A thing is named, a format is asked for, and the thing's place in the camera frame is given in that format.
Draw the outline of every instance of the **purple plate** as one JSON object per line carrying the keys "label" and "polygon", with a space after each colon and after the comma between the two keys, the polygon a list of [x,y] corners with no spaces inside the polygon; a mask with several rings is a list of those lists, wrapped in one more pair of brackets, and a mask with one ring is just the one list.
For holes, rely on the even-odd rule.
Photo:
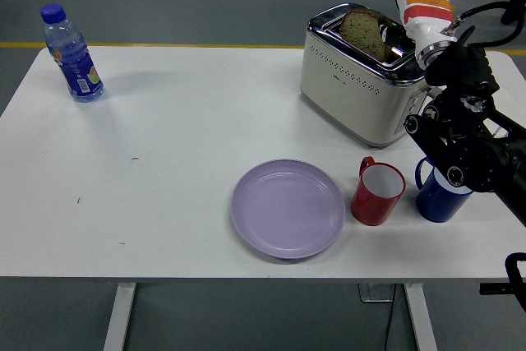
{"label": "purple plate", "polygon": [[239,180],[232,218],[254,248],[298,259],[325,250],[338,238],[345,202],[324,171],[299,160],[277,159],[256,166]]}

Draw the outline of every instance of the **red mug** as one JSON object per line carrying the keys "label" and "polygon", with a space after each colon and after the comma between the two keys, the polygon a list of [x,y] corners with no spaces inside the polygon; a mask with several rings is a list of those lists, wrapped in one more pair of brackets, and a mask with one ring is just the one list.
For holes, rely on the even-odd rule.
{"label": "red mug", "polygon": [[351,212],[365,225],[383,224],[404,191],[405,179],[396,167],[367,156],[360,164],[360,183],[354,192]]}

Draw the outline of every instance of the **silver toaster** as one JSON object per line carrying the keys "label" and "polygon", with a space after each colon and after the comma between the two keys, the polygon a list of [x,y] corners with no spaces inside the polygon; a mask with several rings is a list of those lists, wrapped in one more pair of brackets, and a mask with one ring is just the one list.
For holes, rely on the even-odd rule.
{"label": "silver toaster", "polygon": [[328,119],[366,144],[389,145],[405,133],[405,118],[420,110],[429,87],[414,48],[392,48],[390,60],[379,61],[342,39],[344,15],[356,9],[366,8],[340,4],[309,21],[300,87]]}

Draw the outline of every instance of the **yellow floor line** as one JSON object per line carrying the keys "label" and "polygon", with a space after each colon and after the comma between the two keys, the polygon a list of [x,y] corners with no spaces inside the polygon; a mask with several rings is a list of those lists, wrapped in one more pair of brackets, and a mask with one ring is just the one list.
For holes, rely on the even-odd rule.
{"label": "yellow floor line", "polygon": [[[274,44],[164,44],[164,43],[88,43],[90,46],[104,47],[190,47],[190,48],[304,48],[302,45]],[[45,48],[44,42],[38,41],[0,41],[0,48]],[[495,48],[488,51],[499,51],[507,55],[523,57],[526,49]]]}

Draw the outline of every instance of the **gray floor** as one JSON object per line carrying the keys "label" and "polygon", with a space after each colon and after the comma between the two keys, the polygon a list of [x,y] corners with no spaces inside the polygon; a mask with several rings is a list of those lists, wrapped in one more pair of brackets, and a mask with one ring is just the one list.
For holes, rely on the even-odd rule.
{"label": "gray floor", "polygon": [[[491,1],[498,0],[452,3],[463,12]],[[393,0],[0,0],[0,113],[43,47],[27,43],[43,41],[39,8],[47,2],[62,3],[90,43],[302,45],[308,19],[342,2],[398,20]],[[499,20],[499,12],[488,12],[469,21],[477,27],[473,41],[507,35],[512,28]],[[526,53],[524,35],[505,49]],[[512,58],[526,76],[526,57]],[[115,288],[1,281],[0,349],[102,349]],[[440,351],[524,349],[526,313],[513,297],[481,297],[478,284],[466,283],[429,284],[425,292]],[[389,313],[389,304],[361,303],[355,284],[144,284],[136,292],[126,350],[380,350]],[[400,287],[388,349],[416,349]]]}

